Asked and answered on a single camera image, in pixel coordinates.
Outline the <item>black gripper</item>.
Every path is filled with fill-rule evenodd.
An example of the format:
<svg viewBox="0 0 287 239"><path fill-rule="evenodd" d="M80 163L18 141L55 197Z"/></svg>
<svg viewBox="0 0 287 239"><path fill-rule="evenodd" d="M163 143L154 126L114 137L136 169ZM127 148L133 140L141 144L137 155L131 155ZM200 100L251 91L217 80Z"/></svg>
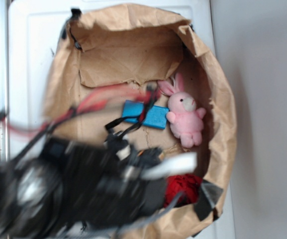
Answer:
<svg viewBox="0 0 287 239"><path fill-rule="evenodd" d="M109 134L104 142L114 158L111 172L101 176L98 199L93 209L95 219L137 219L150 216L164 204L166 181L142 179L147 169L158 166L164 158L161 148L137 150L126 136Z"/></svg>

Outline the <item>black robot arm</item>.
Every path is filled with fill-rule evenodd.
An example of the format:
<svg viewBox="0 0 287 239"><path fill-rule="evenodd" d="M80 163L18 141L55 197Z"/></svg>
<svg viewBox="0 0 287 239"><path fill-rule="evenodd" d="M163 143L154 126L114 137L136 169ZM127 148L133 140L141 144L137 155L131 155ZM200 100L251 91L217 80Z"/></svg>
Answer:
<svg viewBox="0 0 287 239"><path fill-rule="evenodd" d="M161 165L162 149L139 151L125 133L106 126L106 144L95 147L55 137L62 123L100 109L71 108L46 125L13 160L0 162L0 238L64 239L76 223L93 237L142 227L158 218L165 176L148 173Z"/></svg>

